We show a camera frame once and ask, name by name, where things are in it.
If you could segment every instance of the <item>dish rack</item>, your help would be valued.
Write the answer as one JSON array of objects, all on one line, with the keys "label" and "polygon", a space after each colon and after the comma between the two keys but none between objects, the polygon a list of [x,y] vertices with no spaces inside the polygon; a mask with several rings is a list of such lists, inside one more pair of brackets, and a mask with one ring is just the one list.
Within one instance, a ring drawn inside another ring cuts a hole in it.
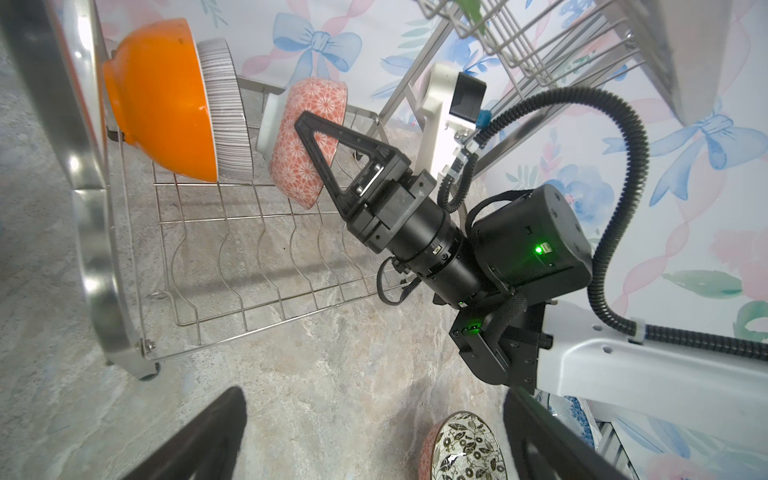
[{"label": "dish rack", "polygon": [[[325,192],[313,209],[298,211],[266,171],[249,183],[205,184],[156,166],[125,147],[119,132],[113,135],[118,142],[107,141],[101,87],[107,52],[93,0],[71,0],[58,10],[45,0],[22,3],[26,7],[9,9],[3,27],[71,184],[85,299],[110,362],[151,379],[161,360],[376,294],[376,269],[386,255],[372,255],[346,231]],[[441,20],[399,86],[380,112],[347,110],[347,126],[360,129],[366,122],[368,135],[385,142],[384,125],[403,101],[415,111],[414,84],[454,30],[477,37],[508,73],[512,88],[493,115],[537,91],[601,85],[663,57],[654,53],[646,63],[640,56],[648,50],[629,31],[638,25],[631,0],[551,0],[535,13],[513,11],[506,0],[478,0],[477,21],[448,0],[418,3],[427,17]],[[553,35],[532,34],[557,8],[581,10]],[[33,54],[40,51],[45,54]],[[620,65],[627,68],[617,72]],[[49,88],[49,78],[69,85]],[[674,96],[677,86],[669,75],[665,79],[671,85],[666,93]],[[262,95],[282,91],[239,82]],[[561,109],[529,116],[484,152],[475,177]],[[340,183],[359,171],[355,153],[339,146],[333,168]],[[385,278],[387,290],[405,280],[392,271]]]}]

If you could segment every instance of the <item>blue bow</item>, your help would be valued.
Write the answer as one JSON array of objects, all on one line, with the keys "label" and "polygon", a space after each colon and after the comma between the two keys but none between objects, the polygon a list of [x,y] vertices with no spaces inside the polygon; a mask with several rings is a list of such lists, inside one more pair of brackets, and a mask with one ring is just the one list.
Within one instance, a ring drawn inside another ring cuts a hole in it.
[{"label": "blue bow", "polygon": [[299,57],[288,85],[312,76],[312,52],[322,56],[317,62],[317,74],[321,78],[330,78],[325,60],[331,62],[340,71],[348,71],[360,55],[362,40],[353,33],[340,33],[332,37],[324,31],[315,31],[305,18],[290,13],[279,13],[275,17],[272,30],[275,46],[284,51],[306,50]]},{"label": "blue bow", "polygon": [[[725,170],[744,164],[768,151],[768,136],[763,132],[752,128],[734,127],[733,120],[714,111],[702,121],[690,127],[683,127],[650,144],[649,153],[652,157],[669,154],[683,147],[697,131],[701,131],[704,136],[688,145],[670,165],[650,197],[651,206],[658,203],[668,191],[681,200],[688,200],[690,168],[705,144],[709,150],[710,165],[715,170]],[[608,144],[603,155],[627,150],[624,141],[620,138],[604,138],[603,141]]]}]

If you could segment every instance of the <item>green vegetable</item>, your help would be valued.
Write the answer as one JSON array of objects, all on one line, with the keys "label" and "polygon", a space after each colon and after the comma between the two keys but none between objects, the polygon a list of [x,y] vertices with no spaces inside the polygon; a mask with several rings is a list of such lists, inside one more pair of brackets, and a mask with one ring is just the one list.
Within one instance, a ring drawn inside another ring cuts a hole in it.
[{"label": "green vegetable", "polygon": [[483,35],[485,25],[482,23],[482,14],[480,13],[480,0],[455,0],[459,8],[464,12],[469,20],[475,25],[480,24],[478,31]]}]

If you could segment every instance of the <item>orange bowl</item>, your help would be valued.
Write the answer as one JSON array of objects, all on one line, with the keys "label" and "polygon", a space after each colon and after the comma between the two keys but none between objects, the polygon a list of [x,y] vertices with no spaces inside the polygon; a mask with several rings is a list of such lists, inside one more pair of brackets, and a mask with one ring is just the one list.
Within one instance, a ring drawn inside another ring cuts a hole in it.
[{"label": "orange bowl", "polygon": [[168,170],[218,180],[206,88],[186,20],[130,33],[104,63],[104,83],[126,143]]}]

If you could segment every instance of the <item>wire rack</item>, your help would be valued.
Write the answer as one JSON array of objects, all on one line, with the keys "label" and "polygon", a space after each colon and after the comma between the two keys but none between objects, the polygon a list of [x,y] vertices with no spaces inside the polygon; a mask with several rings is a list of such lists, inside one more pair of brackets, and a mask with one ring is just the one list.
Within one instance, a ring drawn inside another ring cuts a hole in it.
[{"label": "wire rack", "polygon": [[[362,122],[347,114],[345,123]],[[120,178],[113,182],[121,184],[116,200],[125,205],[129,243],[123,257],[132,264],[124,271],[134,276],[129,302],[147,358],[207,348],[376,295],[386,253],[374,255],[346,230],[325,190],[303,211],[277,190],[255,151],[250,183],[210,184],[167,171],[122,141],[116,148],[110,157]],[[354,153],[340,145],[334,158],[343,187],[367,161]],[[384,290],[405,281],[387,270]]]},{"label": "wire rack", "polygon": [[[477,0],[477,15],[481,18],[476,19],[452,15],[453,0],[418,2],[427,18],[440,15],[448,19],[459,37],[474,35],[487,55],[497,55],[520,98],[541,88],[605,74],[640,54],[632,35],[620,38],[616,34],[616,31],[628,31],[627,19],[608,22],[602,15],[606,8],[621,7],[621,0],[604,0],[599,5],[592,0],[554,0],[539,11],[529,11],[526,2]],[[568,26],[546,28],[553,12],[571,15]],[[603,61],[588,76],[579,75],[587,65],[600,59],[610,60]],[[642,63],[642,60],[633,62],[631,67]]]}]

